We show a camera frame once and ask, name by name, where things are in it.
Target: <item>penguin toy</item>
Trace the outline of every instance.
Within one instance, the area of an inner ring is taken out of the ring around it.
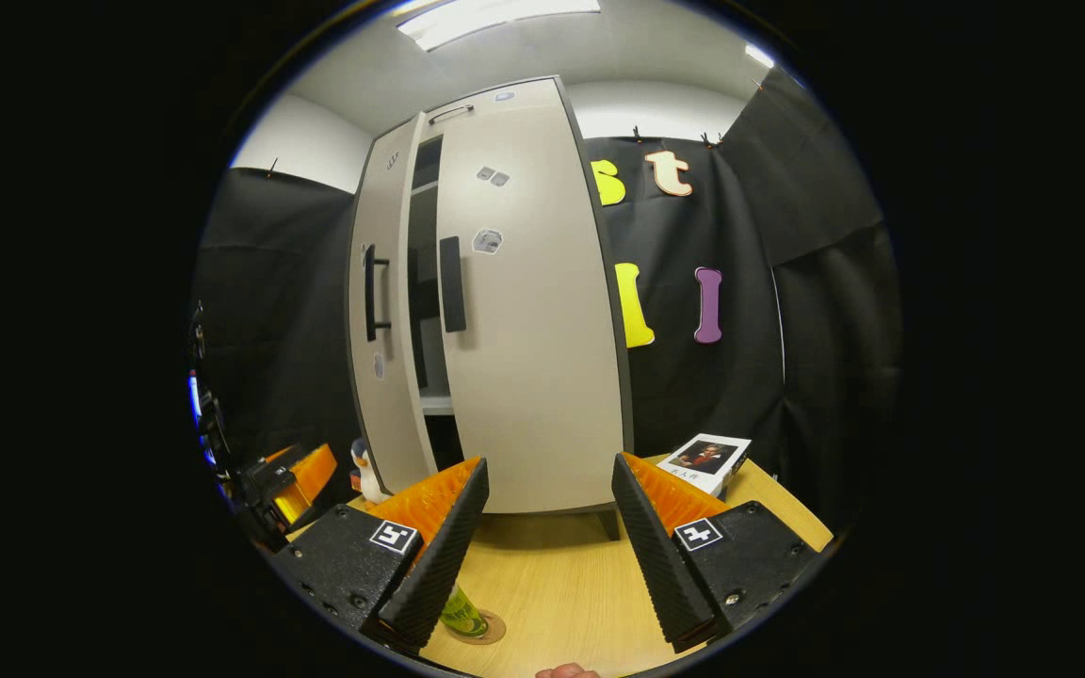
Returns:
[[[371,464],[371,451],[367,448],[367,440],[358,438],[353,446],[349,446],[349,459],[353,459],[354,465],[358,468],[358,490],[367,499],[367,510],[386,502],[391,497],[380,489],[380,479],[374,476],[374,464]]]

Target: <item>coaster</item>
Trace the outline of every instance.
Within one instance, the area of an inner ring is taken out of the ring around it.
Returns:
[[[449,635],[451,635],[451,639],[459,640],[461,643],[470,645],[490,645],[492,643],[496,643],[497,640],[503,639],[505,631],[507,631],[503,618],[497,617],[496,614],[492,614],[487,610],[480,610],[480,615],[482,615],[483,621],[488,623],[488,629],[485,634],[483,634],[483,636],[478,637],[478,639],[470,639],[467,636],[460,636],[456,630],[454,630],[454,628],[446,626],[445,624],[443,626],[446,626],[446,630],[449,631]]]

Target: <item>cabinet leg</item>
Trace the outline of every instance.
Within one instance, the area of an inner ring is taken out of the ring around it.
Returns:
[[[600,510],[597,512],[597,517],[602,521],[602,527],[605,529],[605,536],[610,538],[610,541],[617,541],[622,538],[617,527],[617,512],[615,510]]]

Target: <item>black cabinet handle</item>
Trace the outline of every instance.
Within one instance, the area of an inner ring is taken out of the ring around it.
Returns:
[[[454,113],[456,111],[474,111],[474,110],[475,110],[475,105],[473,103],[464,103],[461,106],[451,108],[450,111],[443,111],[443,112],[438,113],[438,115],[430,118],[430,125],[434,125],[434,120],[438,119],[439,117],[445,116],[447,113]]]
[[[438,241],[438,279],[443,286],[443,320],[447,332],[467,330],[463,308],[463,269],[460,268],[460,238]]]
[[[367,341],[374,342],[375,330],[391,330],[391,322],[374,321],[374,266],[388,266],[387,259],[376,259],[374,257],[374,243],[367,245],[366,253],[362,253],[362,292],[367,297]]]

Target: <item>green bottle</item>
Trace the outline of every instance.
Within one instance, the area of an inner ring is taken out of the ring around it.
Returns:
[[[443,609],[443,624],[454,628],[456,634],[470,639],[478,639],[488,630],[488,623],[471,604],[457,583],[451,588],[451,597]]]

